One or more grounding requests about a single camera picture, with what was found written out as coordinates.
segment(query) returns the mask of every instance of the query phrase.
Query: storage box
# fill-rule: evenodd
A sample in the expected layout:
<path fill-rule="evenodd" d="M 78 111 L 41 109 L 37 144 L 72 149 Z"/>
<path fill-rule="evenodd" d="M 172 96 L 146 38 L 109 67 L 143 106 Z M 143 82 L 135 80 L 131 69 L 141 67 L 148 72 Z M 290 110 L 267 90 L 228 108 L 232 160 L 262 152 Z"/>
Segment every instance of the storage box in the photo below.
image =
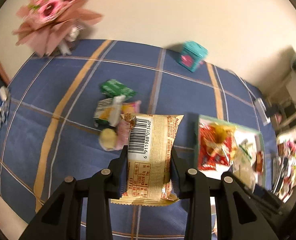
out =
<path fill-rule="evenodd" d="M 200 44 L 194 41 L 186 41 L 178 58 L 178 63 L 189 71 L 195 72 L 207 54 L 208 51 Z"/>

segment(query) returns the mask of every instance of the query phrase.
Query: yellow stripe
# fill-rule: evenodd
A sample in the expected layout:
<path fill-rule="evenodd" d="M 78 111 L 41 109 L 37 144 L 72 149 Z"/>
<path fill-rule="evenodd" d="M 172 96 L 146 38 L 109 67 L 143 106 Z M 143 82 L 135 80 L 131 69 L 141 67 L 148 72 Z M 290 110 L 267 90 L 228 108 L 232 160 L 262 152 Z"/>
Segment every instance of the yellow stripe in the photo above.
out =
<path fill-rule="evenodd" d="M 224 119 L 224 108 L 223 101 L 221 99 L 221 92 L 218 86 L 218 82 L 214 73 L 214 69 L 210 63 L 207 63 L 207 69 L 210 76 L 212 85 L 214 86 L 215 100 L 216 100 L 216 109 L 217 109 L 217 118 Z"/>
<path fill-rule="evenodd" d="M 54 140 L 54 136 L 59 124 L 59 119 L 57 116 L 61 116 L 62 111 L 64 110 L 66 104 L 68 103 L 69 99 L 71 98 L 72 94 L 75 92 L 77 87 L 80 85 L 84 77 L 86 76 L 87 72 L 91 68 L 91 66 L 94 63 L 94 59 L 97 59 L 98 56 L 104 51 L 104 49 L 111 43 L 110 40 L 104 41 L 98 49 L 92 54 L 90 59 L 84 64 L 82 69 L 79 71 L 78 75 L 75 77 L 74 81 L 72 82 L 71 86 L 67 90 L 64 97 L 61 99 L 59 104 L 57 105 L 55 111 L 53 112 L 50 125 L 47 129 L 46 135 L 44 137 L 41 152 L 40 152 L 40 159 L 39 159 L 39 165 L 37 170 L 37 176 L 35 178 L 35 184 L 33 187 L 33 192 L 36 196 L 36 203 L 35 203 L 35 211 L 36 213 L 40 210 L 41 204 L 37 200 L 37 198 L 41 198 L 43 185 L 44 185 L 44 176 L 46 172 L 46 166 L 47 166 L 47 159 L 48 154 L 50 151 L 51 144 Z"/>

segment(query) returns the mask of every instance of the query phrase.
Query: white wall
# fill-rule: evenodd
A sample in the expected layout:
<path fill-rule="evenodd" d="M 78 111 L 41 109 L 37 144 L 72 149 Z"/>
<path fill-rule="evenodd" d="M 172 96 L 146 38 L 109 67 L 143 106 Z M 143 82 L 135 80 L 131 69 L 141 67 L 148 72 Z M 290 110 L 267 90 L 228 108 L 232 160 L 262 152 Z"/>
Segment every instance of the white wall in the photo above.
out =
<path fill-rule="evenodd" d="M 7 0 L 0 10 L 0 61 L 13 77 L 31 54 L 16 47 L 15 13 L 28 0 Z M 92 39 L 114 39 L 172 48 L 194 40 L 206 59 L 269 91 L 287 71 L 296 50 L 296 10 L 288 0 L 89 0 L 105 17 Z"/>

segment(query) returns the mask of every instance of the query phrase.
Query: metal screw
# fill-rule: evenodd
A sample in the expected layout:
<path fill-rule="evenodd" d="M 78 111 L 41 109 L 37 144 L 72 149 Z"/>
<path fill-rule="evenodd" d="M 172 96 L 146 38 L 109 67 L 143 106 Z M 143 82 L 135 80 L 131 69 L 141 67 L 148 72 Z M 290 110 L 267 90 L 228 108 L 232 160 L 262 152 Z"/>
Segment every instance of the metal screw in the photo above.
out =
<path fill-rule="evenodd" d="M 103 170 L 101 170 L 101 174 L 102 175 L 109 175 L 110 174 L 110 170 L 109 169 L 103 169 Z"/>
<path fill-rule="evenodd" d="M 232 183 L 233 182 L 233 179 L 231 177 L 224 177 L 224 181 L 227 182 L 227 183 Z"/>
<path fill-rule="evenodd" d="M 65 182 L 67 183 L 73 182 L 73 177 L 72 176 L 65 177 Z"/>
<path fill-rule="evenodd" d="M 190 175 L 196 175 L 196 174 L 197 174 L 197 170 L 196 170 L 196 169 L 189 169 L 189 170 L 188 170 L 188 173 L 189 173 Z"/>

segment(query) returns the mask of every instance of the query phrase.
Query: yellow snack package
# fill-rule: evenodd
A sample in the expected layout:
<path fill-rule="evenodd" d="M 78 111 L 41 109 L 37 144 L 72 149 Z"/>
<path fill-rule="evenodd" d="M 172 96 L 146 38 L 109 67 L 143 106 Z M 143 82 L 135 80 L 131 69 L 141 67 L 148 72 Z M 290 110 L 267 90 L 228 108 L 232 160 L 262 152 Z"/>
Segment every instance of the yellow snack package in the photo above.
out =
<path fill-rule="evenodd" d="M 170 157 L 183 115 L 123 114 L 130 123 L 127 191 L 112 203 L 165 206 L 171 194 Z"/>

